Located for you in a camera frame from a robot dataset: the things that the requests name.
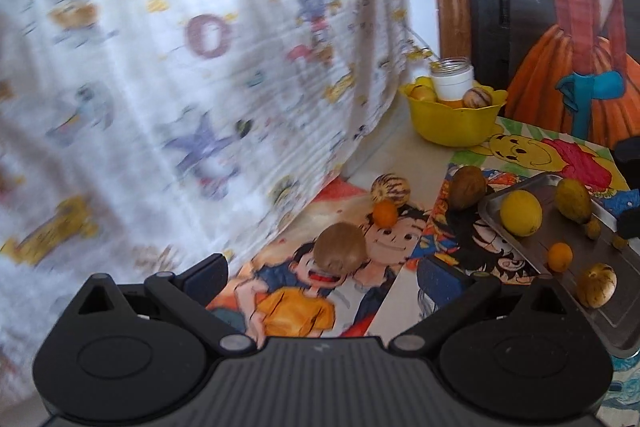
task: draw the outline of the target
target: yellow bowl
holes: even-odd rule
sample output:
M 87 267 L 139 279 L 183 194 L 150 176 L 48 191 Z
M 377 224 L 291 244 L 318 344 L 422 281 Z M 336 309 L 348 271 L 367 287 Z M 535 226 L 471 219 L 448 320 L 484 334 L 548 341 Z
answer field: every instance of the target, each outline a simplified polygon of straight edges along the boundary
M 414 129 L 424 139 L 447 147 L 473 147 L 489 138 L 494 130 L 495 118 L 507 101 L 507 92 L 477 84 L 491 93 L 493 105 L 480 109 L 453 109 L 438 102 L 421 102 L 409 95 L 415 86 L 433 89 L 431 79 L 419 76 L 415 84 L 405 84 L 399 91 L 409 101 Z

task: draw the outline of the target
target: silver screw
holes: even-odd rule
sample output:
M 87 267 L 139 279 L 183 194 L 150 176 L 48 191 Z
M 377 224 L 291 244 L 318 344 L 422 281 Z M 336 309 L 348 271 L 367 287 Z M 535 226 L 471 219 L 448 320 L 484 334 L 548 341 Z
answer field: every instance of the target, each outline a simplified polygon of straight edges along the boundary
M 402 351 L 418 351 L 424 347 L 424 339 L 418 335 L 400 335 L 394 338 L 394 346 Z
M 249 349 L 253 341 L 246 335 L 240 333 L 236 335 L 227 335 L 220 340 L 220 347 L 226 351 L 238 352 Z

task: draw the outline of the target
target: white jar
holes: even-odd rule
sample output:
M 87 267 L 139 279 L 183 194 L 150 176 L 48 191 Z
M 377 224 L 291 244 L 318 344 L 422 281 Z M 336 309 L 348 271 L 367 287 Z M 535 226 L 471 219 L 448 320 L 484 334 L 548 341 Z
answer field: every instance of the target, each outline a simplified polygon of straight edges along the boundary
M 474 87 L 474 67 L 465 57 L 441 58 L 431 63 L 431 82 L 439 100 L 462 100 Z

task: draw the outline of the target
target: open mouth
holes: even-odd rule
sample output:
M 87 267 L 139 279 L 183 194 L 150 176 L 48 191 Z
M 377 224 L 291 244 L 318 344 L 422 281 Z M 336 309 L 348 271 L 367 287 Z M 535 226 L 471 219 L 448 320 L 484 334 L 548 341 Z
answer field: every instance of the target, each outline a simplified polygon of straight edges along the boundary
M 309 279 L 318 282 L 338 282 L 339 277 L 335 275 L 329 275 L 328 273 L 320 273 L 315 270 L 309 270 Z
M 406 248 L 402 248 L 402 247 L 392 247 L 391 245 L 387 245 L 386 243 L 382 243 L 382 241 L 379 240 L 375 240 L 374 243 L 378 243 L 381 247 L 385 247 L 388 248 L 389 250 L 394 250 L 397 252 L 403 252 L 404 250 L 406 250 Z

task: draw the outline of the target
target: orange skirt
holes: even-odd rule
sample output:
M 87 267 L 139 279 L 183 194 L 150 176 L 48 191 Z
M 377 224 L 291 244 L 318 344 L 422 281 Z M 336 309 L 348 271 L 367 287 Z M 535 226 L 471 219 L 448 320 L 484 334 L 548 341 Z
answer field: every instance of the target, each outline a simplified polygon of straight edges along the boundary
M 573 72 L 574 46 L 558 25 L 549 28 L 530 49 L 509 85 L 505 116 L 543 129 L 571 134 L 572 115 L 556 84 Z M 611 71 L 609 41 L 598 37 L 593 47 L 594 74 Z M 640 134 L 640 65 L 626 56 L 625 94 L 593 100 L 588 140 L 612 148 Z

